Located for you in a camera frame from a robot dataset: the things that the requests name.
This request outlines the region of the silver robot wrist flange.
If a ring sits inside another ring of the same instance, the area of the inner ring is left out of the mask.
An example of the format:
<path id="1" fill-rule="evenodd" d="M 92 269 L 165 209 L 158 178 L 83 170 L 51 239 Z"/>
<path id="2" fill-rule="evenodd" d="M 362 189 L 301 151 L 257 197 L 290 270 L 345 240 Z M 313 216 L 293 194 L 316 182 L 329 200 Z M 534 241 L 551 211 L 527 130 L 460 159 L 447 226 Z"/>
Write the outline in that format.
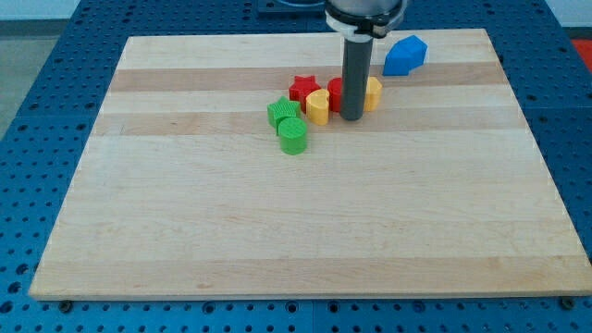
<path id="1" fill-rule="evenodd" d="M 326 0 L 327 25 L 346 39 L 385 38 L 403 21 L 407 0 Z"/>

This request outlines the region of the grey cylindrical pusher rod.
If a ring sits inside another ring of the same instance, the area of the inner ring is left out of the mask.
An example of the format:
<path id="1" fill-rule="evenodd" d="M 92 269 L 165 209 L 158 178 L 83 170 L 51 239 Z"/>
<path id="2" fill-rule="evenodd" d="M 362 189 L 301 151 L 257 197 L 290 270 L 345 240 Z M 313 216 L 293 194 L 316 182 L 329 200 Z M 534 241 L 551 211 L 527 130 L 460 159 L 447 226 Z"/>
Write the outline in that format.
<path id="1" fill-rule="evenodd" d="M 372 50 L 372 38 L 344 41 L 340 116 L 345 120 L 356 121 L 363 116 Z"/>

